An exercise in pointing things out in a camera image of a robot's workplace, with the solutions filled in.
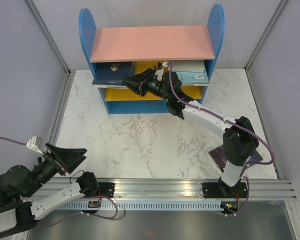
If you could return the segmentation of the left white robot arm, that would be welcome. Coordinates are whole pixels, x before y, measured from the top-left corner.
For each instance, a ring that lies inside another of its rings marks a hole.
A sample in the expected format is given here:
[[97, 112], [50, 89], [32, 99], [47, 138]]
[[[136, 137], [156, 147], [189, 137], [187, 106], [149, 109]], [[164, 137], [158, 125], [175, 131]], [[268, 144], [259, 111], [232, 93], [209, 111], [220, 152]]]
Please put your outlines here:
[[38, 221], [63, 204], [80, 197], [95, 197], [95, 174], [83, 172], [73, 183], [38, 203], [24, 201], [56, 174], [71, 174], [85, 159], [85, 148], [60, 148], [49, 143], [32, 170], [15, 165], [0, 175], [0, 239], [34, 228]]

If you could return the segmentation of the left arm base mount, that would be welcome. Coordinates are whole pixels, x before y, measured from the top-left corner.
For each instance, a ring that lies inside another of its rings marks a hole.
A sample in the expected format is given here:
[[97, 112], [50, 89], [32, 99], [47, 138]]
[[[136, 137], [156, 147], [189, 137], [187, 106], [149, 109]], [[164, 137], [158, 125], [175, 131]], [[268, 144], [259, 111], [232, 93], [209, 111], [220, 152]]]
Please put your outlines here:
[[99, 183], [99, 189], [97, 190], [96, 194], [92, 197], [92, 199], [89, 200], [88, 208], [90, 209], [100, 208], [102, 203], [105, 202], [105, 199], [101, 198], [100, 196], [113, 198], [114, 191], [115, 191], [115, 184], [113, 182]]

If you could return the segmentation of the pale grey Gatsby book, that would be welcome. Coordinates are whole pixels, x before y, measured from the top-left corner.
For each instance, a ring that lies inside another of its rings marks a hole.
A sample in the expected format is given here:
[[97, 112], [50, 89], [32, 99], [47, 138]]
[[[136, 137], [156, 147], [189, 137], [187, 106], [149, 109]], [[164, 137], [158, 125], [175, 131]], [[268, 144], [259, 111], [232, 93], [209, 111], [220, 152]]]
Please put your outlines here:
[[204, 60], [178, 60], [174, 62], [172, 69], [180, 72], [203, 73], [205, 72], [205, 64]]

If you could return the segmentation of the dark purple blue book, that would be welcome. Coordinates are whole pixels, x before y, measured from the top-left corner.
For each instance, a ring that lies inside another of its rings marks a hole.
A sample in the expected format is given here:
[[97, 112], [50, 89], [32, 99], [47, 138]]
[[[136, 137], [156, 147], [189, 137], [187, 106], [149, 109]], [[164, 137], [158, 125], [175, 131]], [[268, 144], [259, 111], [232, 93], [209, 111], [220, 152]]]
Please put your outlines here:
[[[223, 145], [220, 145], [220, 146], [218, 146], [218, 147], [210, 150], [208, 152], [208, 154], [210, 155], [210, 157], [212, 158], [213, 162], [217, 166], [218, 171], [220, 173], [223, 173], [225, 165], [226, 165], [226, 162], [227, 162], [227, 159], [225, 157], [224, 150], [223, 150]], [[255, 151], [252, 154], [252, 156], [250, 156], [249, 159], [247, 160], [247, 164], [246, 165], [249, 165], [251, 167], [254, 164], [252, 164], [250, 162], [253, 161], [253, 162], [257, 162], [258, 163], [258, 162], [261, 162], [262, 160], [263, 160], [262, 156], [257, 151]]]

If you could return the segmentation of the light blue book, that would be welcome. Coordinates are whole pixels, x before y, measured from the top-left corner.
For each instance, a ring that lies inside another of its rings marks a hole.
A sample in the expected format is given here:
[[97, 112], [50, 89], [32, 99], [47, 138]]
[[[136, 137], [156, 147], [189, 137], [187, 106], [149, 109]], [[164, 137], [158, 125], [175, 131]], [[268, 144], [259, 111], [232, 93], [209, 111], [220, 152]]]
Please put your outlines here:
[[176, 71], [178, 78], [183, 85], [199, 85], [209, 83], [206, 72], [185, 72], [185, 71]]

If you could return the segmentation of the navy blue book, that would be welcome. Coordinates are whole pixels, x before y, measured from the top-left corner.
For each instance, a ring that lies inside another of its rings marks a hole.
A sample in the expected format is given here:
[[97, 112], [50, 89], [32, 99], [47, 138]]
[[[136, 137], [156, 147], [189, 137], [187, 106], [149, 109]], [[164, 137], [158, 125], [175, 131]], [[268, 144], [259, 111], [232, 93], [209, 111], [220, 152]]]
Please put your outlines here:
[[96, 63], [95, 77], [92, 84], [102, 86], [123, 86], [122, 78], [134, 73], [134, 63], [126, 62], [101, 62]]

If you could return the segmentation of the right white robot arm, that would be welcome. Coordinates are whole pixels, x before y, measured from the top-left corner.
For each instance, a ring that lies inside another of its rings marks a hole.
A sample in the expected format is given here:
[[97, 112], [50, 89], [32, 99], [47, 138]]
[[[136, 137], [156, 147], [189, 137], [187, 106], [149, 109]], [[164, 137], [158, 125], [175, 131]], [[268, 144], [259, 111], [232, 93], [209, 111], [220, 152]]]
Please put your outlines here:
[[228, 123], [225, 117], [203, 109], [198, 101], [182, 91], [181, 81], [173, 71], [164, 73], [158, 80], [155, 71], [149, 68], [142, 73], [123, 77], [122, 83], [141, 97], [151, 93], [165, 100], [172, 115], [195, 122], [219, 136], [223, 140], [226, 164], [218, 180], [218, 191], [225, 197], [236, 192], [244, 165], [259, 146], [248, 118], [242, 116]]

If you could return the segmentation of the black Moon and Sixpence book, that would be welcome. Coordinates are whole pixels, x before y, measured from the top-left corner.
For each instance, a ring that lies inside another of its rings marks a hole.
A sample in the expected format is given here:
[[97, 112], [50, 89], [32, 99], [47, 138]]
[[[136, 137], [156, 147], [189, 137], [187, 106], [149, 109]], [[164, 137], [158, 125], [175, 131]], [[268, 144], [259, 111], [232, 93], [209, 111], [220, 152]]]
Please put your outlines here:
[[124, 85], [104, 85], [104, 84], [93, 84], [92, 85], [93, 87], [96, 87], [96, 88], [112, 88], [112, 89], [127, 89], [126, 86]]

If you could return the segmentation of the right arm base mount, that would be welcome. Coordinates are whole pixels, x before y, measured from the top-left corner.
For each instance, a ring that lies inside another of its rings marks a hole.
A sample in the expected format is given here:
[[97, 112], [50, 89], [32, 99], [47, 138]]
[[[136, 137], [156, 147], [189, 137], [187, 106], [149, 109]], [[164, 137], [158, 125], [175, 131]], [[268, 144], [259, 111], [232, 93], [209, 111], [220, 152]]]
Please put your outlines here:
[[225, 217], [237, 216], [249, 198], [249, 184], [239, 182], [234, 187], [229, 187], [217, 182], [202, 183], [199, 194], [205, 199], [221, 200], [221, 211]]

